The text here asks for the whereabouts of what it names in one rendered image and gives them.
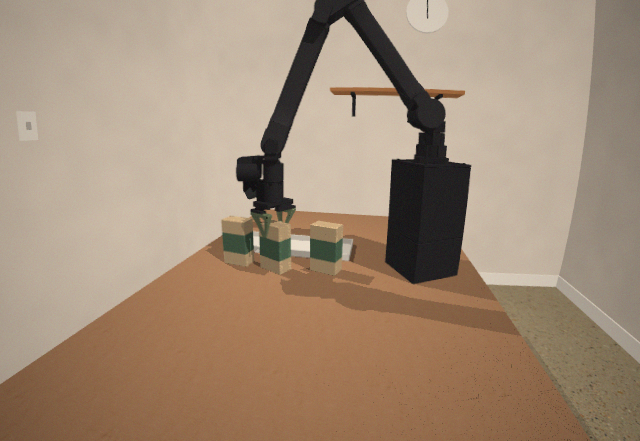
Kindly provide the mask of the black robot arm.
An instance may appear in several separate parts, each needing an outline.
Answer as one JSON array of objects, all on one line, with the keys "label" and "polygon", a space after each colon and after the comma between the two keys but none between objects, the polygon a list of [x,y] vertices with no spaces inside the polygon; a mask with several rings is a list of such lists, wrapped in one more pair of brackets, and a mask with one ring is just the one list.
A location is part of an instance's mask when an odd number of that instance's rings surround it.
[{"label": "black robot arm", "polygon": [[[446,157],[447,146],[444,145],[445,107],[439,100],[431,98],[417,81],[368,9],[366,2],[316,0],[314,12],[307,23],[275,111],[262,137],[261,150],[264,155],[243,156],[237,159],[236,178],[238,182],[243,182],[243,192],[247,199],[256,198],[257,201],[266,202],[263,181],[270,182],[270,186],[271,183],[279,185],[279,182],[284,181],[284,163],[278,159],[281,158],[281,152],[286,145],[330,25],[343,16],[356,30],[399,93],[408,109],[407,122],[422,131],[419,132],[416,144],[416,163],[449,164],[449,158]],[[260,179],[262,164],[263,179]]]}]

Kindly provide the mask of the white rectangular tray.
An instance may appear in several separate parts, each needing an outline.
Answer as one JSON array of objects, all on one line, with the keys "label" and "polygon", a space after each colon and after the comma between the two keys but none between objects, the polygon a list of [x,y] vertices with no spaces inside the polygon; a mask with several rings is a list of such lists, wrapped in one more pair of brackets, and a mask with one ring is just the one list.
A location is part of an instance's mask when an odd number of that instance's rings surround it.
[{"label": "white rectangular tray", "polygon": [[[259,232],[253,231],[254,252],[260,253]],[[342,261],[349,261],[353,239],[343,238]],[[291,234],[291,256],[310,258],[310,236]]]}]

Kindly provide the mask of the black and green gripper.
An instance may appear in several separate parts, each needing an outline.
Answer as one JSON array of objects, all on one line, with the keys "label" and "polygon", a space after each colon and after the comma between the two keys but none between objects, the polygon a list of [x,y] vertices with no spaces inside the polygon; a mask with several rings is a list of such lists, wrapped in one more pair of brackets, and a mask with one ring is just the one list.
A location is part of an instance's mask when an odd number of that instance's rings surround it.
[{"label": "black and green gripper", "polygon": [[[265,181],[263,181],[264,183]],[[272,183],[270,186],[270,182],[265,182],[265,191],[266,191],[266,202],[261,201],[253,201],[253,209],[250,209],[250,214],[254,221],[256,222],[262,237],[267,238],[272,214],[266,213],[266,210],[270,210],[271,208],[275,208],[277,213],[278,221],[283,222],[282,220],[282,211],[287,212],[287,218],[285,223],[289,223],[294,212],[296,211],[296,205],[293,204],[293,199],[284,197],[284,181],[278,183]],[[259,206],[259,207],[258,207]],[[264,209],[263,209],[264,206]],[[278,212],[277,212],[278,211]],[[260,221],[260,218],[264,220],[264,230]]]}]

